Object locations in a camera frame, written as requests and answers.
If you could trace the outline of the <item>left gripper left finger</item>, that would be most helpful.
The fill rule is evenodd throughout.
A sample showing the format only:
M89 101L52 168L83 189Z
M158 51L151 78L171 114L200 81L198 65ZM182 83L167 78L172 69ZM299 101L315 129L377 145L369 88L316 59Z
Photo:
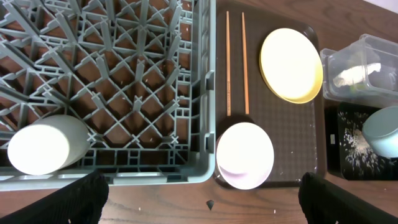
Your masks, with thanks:
M109 185L99 171L1 218L2 224L97 224L108 200Z

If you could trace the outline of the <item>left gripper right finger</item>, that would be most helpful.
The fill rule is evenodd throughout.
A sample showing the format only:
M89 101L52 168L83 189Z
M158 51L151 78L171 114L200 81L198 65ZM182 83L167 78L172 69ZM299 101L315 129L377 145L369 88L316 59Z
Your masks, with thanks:
M303 175L298 200L308 223L397 223L397 217L312 172Z

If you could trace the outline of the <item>rice and nutshell waste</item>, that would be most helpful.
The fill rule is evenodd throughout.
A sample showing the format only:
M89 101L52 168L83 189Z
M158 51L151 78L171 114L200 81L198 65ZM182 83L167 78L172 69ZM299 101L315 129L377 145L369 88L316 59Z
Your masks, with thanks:
M385 160L380 159L362 134L364 122L370 114L347 111L338 112L339 147L342 150L344 174L351 173L359 179L376 176L385 168Z

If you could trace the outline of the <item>white paper cup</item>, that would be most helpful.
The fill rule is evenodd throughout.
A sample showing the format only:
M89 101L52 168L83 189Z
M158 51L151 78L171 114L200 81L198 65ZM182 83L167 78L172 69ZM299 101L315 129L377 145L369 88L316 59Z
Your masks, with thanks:
M7 156L19 171L45 175L80 160L89 148L89 130L79 119L57 114L19 130L11 138Z

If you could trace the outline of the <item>light blue bowl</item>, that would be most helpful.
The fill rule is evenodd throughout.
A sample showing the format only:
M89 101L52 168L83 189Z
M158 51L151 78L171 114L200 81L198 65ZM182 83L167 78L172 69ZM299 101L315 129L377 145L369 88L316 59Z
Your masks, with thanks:
M373 113L364 122L362 134L378 156L397 158L397 106Z

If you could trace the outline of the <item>white napkin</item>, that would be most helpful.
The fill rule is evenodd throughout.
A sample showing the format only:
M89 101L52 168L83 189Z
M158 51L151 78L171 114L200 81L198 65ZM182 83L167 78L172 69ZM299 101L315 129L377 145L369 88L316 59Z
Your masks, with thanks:
M333 79L333 83L338 88L341 86L355 85L362 82L367 74L380 72L380 70L380 63L370 63L366 66L358 65L347 70L343 70L337 77Z

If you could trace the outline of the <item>wooden chopstick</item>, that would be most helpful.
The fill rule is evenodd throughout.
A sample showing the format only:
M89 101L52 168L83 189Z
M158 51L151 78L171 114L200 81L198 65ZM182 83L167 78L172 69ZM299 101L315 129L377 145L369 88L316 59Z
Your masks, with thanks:
M229 11L226 11L226 114L231 116L231 57Z
M247 64L246 25L245 25L244 12L241 13L241 22L242 22L242 46L243 46L244 109L245 109L245 114L249 114L248 64Z

